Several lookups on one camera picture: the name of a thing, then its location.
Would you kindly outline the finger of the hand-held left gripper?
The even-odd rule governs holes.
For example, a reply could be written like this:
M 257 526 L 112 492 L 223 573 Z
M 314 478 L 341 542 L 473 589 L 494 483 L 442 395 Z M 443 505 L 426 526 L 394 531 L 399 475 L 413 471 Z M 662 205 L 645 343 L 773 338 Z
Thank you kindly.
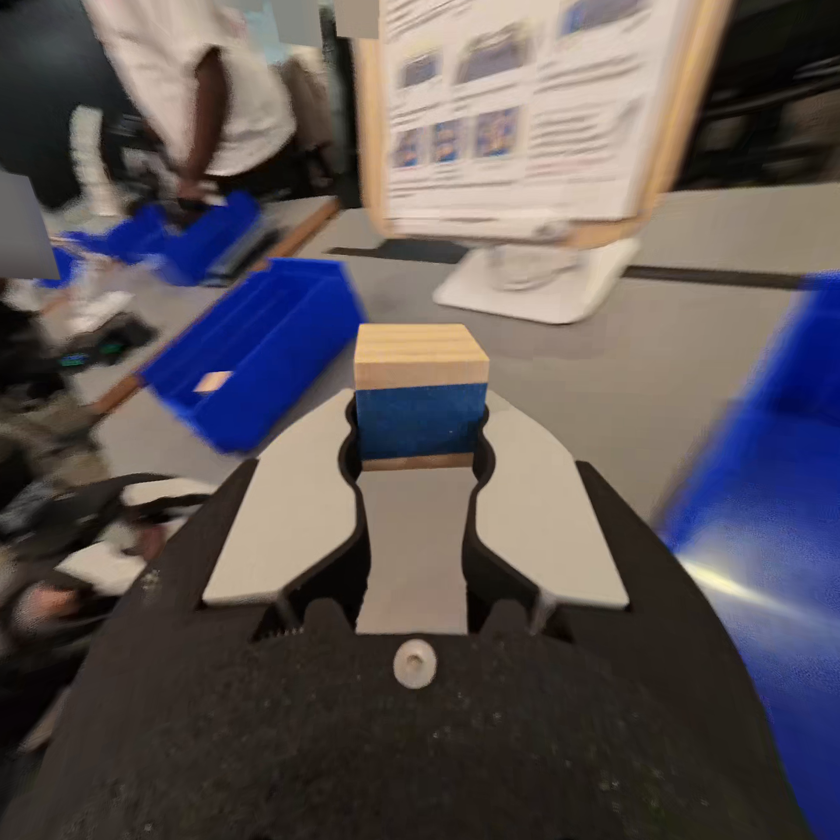
M 169 507 L 188 507 L 183 501 L 187 497 L 210 497 L 217 490 L 217 485 L 201 480 L 177 478 L 158 478 L 128 484 L 121 491 L 121 502 L 126 508 L 139 508 L 156 502 L 163 502 Z

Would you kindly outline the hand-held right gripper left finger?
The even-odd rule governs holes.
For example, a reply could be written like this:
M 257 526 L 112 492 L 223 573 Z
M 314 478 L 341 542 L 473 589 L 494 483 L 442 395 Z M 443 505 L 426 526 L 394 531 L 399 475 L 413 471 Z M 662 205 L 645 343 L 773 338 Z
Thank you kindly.
M 330 599 L 356 629 L 371 572 L 354 392 L 343 389 L 257 458 L 203 592 L 207 607 L 273 606 L 286 630 Z

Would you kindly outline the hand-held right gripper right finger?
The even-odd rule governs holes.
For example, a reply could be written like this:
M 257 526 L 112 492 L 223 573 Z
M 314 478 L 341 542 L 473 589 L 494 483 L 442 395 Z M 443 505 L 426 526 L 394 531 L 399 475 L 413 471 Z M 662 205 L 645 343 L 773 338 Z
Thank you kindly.
M 567 607 L 624 612 L 631 600 L 574 457 L 494 392 L 478 428 L 463 538 L 467 627 L 513 601 L 534 634 L 569 636 Z

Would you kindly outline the grey desk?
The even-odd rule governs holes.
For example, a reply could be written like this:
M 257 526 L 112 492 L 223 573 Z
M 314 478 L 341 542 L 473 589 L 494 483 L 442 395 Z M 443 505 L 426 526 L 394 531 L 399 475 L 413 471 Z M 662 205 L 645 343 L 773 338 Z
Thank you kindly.
M 805 274 L 838 268 L 838 184 L 678 192 L 642 236 L 643 266 Z M 788 290 L 621 279 L 587 320 L 548 327 L 433 304 L 448 266 L 343 255 L 369 316 L 460 319 L 490 389 L 591 463 L 643 519 L 658 512 L 739 396 L 789 310 Z M 364 634 L 466 630 L 466 469 L 364 475 L 372 570 Z

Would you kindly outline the person's left hand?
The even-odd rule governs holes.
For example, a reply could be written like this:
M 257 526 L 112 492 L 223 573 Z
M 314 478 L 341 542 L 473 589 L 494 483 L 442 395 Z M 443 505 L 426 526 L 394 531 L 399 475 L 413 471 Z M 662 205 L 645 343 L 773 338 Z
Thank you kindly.
M 33 634 L 49 623 L 76 614 L 79 606 L 76 591 L 46 583 L 32 584 L 17 596 L 10 621 L 19 632 Z

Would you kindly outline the black device green lights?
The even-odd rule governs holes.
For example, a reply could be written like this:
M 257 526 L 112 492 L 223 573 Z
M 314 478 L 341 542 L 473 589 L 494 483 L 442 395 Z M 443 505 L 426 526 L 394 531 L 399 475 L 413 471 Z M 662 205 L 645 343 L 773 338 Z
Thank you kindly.
M 132 313 L 120 313 L 99 327 L 79 332 L 61 347 L 58 366 L 70 374 L 95 366 L 114 366 L 158 336 L 158 330 Z

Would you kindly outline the grey table brown edge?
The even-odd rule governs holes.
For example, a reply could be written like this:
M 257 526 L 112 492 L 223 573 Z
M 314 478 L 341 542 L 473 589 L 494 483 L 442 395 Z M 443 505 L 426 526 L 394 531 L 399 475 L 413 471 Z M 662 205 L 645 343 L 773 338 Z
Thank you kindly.
M 336 196 L 319 196 L 269 205 L 266 215 L 280 239 L 240 274 L 266 268 L 269 259 L 294 256 L 341 210 Z M 112 413 L 145 387 L 143 372 L 167 346 L 200 319 L 225 294 L 215 287 L 172 287 L 140 266 L 110 269 L 102 281 L 110 290 L 132 295 L 129 310 L 156 329 L 154 341 L 131 351 L 112 366 L 96 365 L 71 377 L 78 401 L 95 416 Z

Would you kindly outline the instruction board on white stand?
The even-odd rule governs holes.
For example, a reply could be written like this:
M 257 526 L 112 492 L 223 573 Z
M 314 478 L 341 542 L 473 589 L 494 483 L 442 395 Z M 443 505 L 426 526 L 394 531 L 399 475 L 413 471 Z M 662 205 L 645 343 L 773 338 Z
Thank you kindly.
M 479 231 L 479 222 L 468 222 L 463 215 L 451 221 L 423 220 L 418 224 L 398 223 L 393 219 L 385 195 L 387 140 L 382 42 L 353 39 L 360 194 L 374 229 L 384 238 L 440 238 L 479 245 L 510 243 L 573 249 L 597 249 L 638 236 L 661 197 L 676 183 L 733 6 L 732 1 L 702 1 L 695 2 L 689 11 L 688 30 L 678 47 L 675 78 L 668 92 L 665 113 L 658 122 L 654 148 L 647 157 L 644 184 L 633 205 L 633 214 L 613 221 L 587 222 L 569 218 L 563 225 L 545 227 L 529 238 L 523 234 L 505 237 L 496 228 L 483 234 Z

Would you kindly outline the white instruction sheet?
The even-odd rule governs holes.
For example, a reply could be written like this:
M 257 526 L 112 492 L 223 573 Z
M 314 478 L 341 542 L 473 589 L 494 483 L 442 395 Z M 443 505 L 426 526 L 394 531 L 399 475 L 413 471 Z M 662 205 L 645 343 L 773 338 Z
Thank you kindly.
M 688 3 L 380 2 L 387 217 L 634 212 Z

